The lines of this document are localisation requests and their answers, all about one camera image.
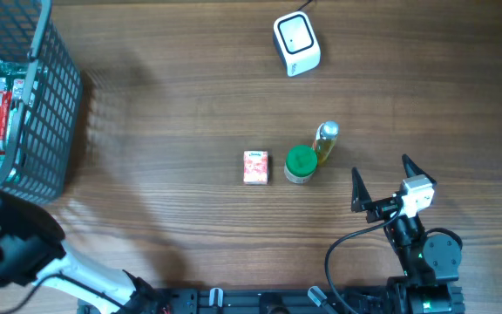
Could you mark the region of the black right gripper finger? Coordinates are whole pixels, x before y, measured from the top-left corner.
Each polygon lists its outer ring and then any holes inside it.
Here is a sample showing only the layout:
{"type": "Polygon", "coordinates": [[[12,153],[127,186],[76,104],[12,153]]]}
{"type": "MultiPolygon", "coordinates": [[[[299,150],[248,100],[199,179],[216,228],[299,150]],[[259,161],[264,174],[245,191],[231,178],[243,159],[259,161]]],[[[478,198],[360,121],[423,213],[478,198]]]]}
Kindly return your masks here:
{"type": "Polygon", "coordinates": [[[433,179],[429,174],[427,174],[422,168],[420,168],[407,154],[402,155],[402,162],[404,166],[404,171],[408,178],[417,175],[424,175],[432,185],[436,185],[437,181],[433,179]]]}
{"type": "Polygon", "coordinates": [[[351,195],[351,210],[359,213],[367,210],[367,207],[372,202],[368,189],[365,187],[363,178],[358,169],[353,167],[352,174],[352,195],[351,195]]]}

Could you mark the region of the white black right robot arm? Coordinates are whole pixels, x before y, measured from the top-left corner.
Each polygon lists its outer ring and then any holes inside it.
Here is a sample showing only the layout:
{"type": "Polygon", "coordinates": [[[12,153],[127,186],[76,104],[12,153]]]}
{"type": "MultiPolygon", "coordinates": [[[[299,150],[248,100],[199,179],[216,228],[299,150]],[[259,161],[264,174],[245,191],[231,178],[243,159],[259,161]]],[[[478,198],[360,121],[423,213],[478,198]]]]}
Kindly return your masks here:
{"type": "Polygon", "coordinates": [[[352,169],[351,210],[364,212],[382,230],[403,269],[382,286],[349,287],[344,300],[358,313],[463,313],[459,279],[463,242],[445,228],[426,229],[419,213],[433,203],[437,182],[408,155],[406,178],[392,196],[372,200],[357,168],[352,169]]]}

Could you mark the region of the green lid glass jar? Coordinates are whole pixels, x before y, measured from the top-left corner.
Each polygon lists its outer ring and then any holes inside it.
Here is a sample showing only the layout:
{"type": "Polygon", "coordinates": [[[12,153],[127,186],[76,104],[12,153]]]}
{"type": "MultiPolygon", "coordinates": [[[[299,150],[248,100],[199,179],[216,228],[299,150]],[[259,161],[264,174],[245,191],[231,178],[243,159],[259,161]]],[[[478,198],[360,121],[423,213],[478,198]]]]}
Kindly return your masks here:
{"type": "Polygon", "coordinates": [[[308,182],[317,168],[317,155],[312,147],[300,145],[292,147],[284,166],[286,178],[294,184],[308,182]]]}

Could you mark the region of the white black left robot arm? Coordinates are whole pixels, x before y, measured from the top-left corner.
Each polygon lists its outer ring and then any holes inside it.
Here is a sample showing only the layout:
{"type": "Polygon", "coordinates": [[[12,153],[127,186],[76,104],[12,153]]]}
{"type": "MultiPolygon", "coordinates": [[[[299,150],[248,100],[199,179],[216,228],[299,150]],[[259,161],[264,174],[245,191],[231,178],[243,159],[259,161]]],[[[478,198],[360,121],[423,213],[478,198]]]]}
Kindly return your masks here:
{"type": "Polygon", "coordinates": [[[161,313],[169,305],[142,278],[76,251],[43,208],[0,189],[0,287],[10,283],[51,287],[100,313],[161,313]]]}

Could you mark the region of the red tissue pack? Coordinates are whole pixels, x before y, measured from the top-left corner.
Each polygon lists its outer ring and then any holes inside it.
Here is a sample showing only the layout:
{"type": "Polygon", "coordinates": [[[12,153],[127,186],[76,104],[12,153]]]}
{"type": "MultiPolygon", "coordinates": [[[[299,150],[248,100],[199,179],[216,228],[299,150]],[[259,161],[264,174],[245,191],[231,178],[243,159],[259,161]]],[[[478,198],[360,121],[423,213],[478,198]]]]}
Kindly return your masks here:
{"type": "Polygon", "coordinates": [[[268,183],[268,152],[245,151],[243,154],[243,182],[250,185],[268,183]]]}

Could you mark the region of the red stick sachet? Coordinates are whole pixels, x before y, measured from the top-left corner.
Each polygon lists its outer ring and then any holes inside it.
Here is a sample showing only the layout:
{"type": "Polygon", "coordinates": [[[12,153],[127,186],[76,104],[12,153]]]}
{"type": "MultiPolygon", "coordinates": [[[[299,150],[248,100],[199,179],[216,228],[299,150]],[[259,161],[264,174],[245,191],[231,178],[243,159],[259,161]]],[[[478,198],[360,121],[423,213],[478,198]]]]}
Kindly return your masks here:
{"type": "Polygon", "coordinates": [[[0,140],[4,140],[8,125],[11,92],[0,90],[0,140]]]}

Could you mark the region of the yellow oil bottle silver cap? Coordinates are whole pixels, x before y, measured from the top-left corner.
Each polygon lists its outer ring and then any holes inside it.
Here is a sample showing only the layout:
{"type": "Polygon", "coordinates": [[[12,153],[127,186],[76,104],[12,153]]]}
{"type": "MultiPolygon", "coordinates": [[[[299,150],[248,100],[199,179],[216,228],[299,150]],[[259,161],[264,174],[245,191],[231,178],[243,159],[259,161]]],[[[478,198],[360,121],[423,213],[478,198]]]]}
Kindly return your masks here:
{"type": "Polygon", "coordinates": [[[312,145],[317,164],[322,165],[329,157],[339,135],[339,125],[334,120],[323,122],[316,130],[312,145]]]}

